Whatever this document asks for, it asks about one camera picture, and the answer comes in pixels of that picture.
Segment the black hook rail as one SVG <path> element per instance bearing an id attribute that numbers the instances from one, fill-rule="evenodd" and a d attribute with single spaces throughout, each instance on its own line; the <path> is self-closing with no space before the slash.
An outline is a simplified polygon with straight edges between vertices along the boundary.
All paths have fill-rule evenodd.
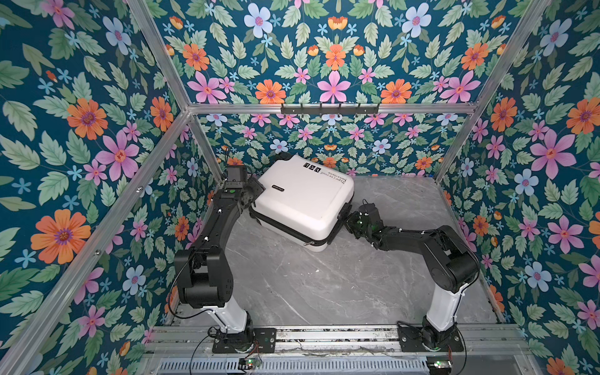
<path id="1" fill-rule="evenodd" d="M 287 115 L 325 115 L 334 114 L 342 116 L 354 115 L 370 115 L 379 112 L 379 105 L 364 105 L 356 103 L 339 103 L 339 104 L 294 104 L 282 105 L 280 107 L 281 114 Z"/>

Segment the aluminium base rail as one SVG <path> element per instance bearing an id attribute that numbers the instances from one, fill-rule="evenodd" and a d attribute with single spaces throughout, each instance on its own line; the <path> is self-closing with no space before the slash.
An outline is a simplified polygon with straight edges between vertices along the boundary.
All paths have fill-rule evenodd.
<path id="1" fill-rule="evenodd" d="M 533 353 L 515 324 L 462 323 L 438 349 L 429 349 L 415 329 L 385 325 L 296 325 L 259 328 L 261 356 L 528 356 Z"/>

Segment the white hard-shell suitcase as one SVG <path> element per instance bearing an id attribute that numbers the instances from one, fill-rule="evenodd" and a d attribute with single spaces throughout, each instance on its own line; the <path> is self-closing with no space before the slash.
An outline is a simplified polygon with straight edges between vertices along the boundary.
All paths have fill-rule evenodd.
<path id="1" fill-rule="evenodd" d="M 333 242 L 355 194 L 352 177 L 300 156 L 274 162 L 259 183 L 250 217 L 314 253 Z"/>

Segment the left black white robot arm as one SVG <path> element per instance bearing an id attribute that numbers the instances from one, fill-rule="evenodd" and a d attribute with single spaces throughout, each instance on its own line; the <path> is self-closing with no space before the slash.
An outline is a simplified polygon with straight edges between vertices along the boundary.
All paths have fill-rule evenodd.
<path id="1" fill-rule="evenodd" d="M 197 310 L 190 318 L 209 314 L 231 341 L 250 342 L 254 331 L 249 313 L 233 297 L 234 277 L 225 250 L 237 220 L 263 191 L 245 167 L 228 167 L 197 239 L 174 259 L 179 300 Z"/>

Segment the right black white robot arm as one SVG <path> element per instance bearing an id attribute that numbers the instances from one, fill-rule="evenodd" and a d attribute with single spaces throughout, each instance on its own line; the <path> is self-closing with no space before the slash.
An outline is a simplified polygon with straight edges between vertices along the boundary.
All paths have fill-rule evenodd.
<path id="1" fill-rule="evenodd" d="M 452 340 L 457 334 L 459 305 L 480 274 L 476 256 L 458 233 L 447 225 L 429 230 L 387 226 L 372 203 L 351 213 L 345 227 L 377 250 L 414 253 L 423 258 L 435 289 L 417 337 L 431 351 Z"/>

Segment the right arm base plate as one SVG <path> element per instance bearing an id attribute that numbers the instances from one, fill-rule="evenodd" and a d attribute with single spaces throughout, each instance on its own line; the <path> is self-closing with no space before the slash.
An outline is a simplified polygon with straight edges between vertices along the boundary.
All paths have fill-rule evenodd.
<path id="1" fill-rule="evenodd" d="M 401 349 L 408 352 L 463 353 L 465 345 L 456 325 L 447 331 L 436 331 L 432 326 L 415 327 L 399 323 L 398 341 Z"/>

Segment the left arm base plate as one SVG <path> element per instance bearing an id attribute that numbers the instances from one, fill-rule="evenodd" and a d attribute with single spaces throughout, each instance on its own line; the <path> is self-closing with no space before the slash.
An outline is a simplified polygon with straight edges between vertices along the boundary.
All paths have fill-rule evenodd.
<path id="1" fill-rule="evenodd" d="M 237 334 L 217 334 L 213 354 L 271 354 L 275 352 L 278 330 L 271 327 L 246 329 Z"/>

